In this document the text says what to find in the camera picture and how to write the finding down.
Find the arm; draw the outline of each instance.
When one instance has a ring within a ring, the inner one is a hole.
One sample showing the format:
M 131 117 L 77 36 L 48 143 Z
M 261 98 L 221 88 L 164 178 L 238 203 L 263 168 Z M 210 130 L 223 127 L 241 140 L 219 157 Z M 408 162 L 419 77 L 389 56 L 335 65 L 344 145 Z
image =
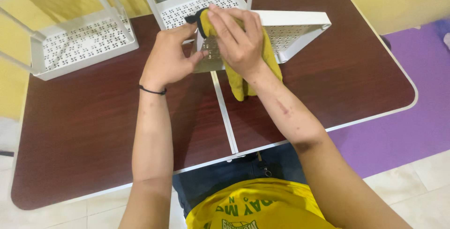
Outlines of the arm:
M 345 229 L 410 228 L 348 166 L 321 123 L 262 61 L 262 26 L 257 14 L 210 8 L 221 53 L 255 89 L 273 122 L 294 146 L 325 218 Z M 245 32 L 231 15 L 244 21 Z
M 139 84 L 160 92 L 191 73 L 206 53 L 185 58 L 181 44 L 196 28 L 186 24 L 159 32 Z M 173 147 L 166 96 L 140 90 L 132 170 L 133 186 L 119 228 L 168 228 Z

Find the white tile floor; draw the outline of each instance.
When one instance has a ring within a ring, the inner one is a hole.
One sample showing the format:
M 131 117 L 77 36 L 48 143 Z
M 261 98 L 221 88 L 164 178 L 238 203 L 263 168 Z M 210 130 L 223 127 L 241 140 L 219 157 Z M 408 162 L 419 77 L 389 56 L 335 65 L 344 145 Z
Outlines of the white tile floor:
M 0 228 L 115 229 L 130 188 L 34 211 L 9 198 L 12 160 L 0 156 Z M 364 179 L 414 229 L 450 228 L 450 150 Z M 187 228 L 177 192 L 172 192 L 171 229 Z

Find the keychain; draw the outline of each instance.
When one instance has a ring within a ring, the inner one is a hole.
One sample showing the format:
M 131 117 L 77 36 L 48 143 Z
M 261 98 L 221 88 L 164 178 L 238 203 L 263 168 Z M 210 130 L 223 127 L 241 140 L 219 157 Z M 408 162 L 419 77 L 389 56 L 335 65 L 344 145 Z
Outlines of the keychain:
M 272 176 L 272 172 L 270 172 L 269 170 L 267 170 L 267 165 L 266 162 L 262 160 L 261 158 L 261 154 L 259 153 L 259 151 L 256 152 L 256 154 L 258 155 L 258 168 L 264 169 L 264 173 L 267 177 L 271 177 Z

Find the yellow cloth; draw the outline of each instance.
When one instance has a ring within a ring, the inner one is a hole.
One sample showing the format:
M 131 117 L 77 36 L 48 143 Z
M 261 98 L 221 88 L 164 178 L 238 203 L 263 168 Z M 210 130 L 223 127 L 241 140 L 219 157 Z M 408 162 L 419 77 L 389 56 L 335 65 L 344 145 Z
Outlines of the yellow cloth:
M 214 29 L 214 27 L 211 25 L 209 18 L 208 18 L 208 9 L 205 9 L 200 14 L 200 21 L 201 26 L 203 28 L 203 31 L 206 35 L 206 37 L 209 36 L 217 36 L 217 32 Z M 239 24 L 241 28 L 244 28 L 244 23 L 242 23 L 241 20 L 236 19 L 236 22 Z M 275 74 L 275 76 L 282 81 L 283 77 L 281 76 L 281 70 L 278 66 L 278 63 L 275 59 L 274 51 L 272 50 L 272 45 L 270 44 L 269 35 L 267 35 L 267 32 L 264 28 L 262 28 L 263 32 L 263 43 L 262 43 L 262 52 L 261 56 L 262 59 L 267 63 L 267 65 L 270 67 L 272 72 Z M 237 72 L 235 72 L 227 63 L 225 60 L 225 71 L 228 76 L 229 85 L 231 86 L 231 91 L 233 92 L 234 97 L 238 101 L 243 101 L 244 97 L 247 95 L 256 95 L 255 91 L 251 88 L 251 86 L 240 76 Z
M 334 229 L 309 186 L 259 178 L 229 186 L 199 203 L 186 218 L 188 229 Z

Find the scar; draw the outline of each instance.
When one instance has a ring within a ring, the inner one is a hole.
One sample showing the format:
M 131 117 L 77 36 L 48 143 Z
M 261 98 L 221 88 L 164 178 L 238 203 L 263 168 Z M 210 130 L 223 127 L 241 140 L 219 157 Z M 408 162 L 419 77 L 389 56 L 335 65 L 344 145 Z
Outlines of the scar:
M 277 99 L 277 104 L 280 107 L 280 109 L 283 111 L 284 115 L 287 115 L 289 113 L 288 109 L 286 109 L 286 107 L 282 103 L 280 103 L 280 101 L 278 101 L 278 99 Z

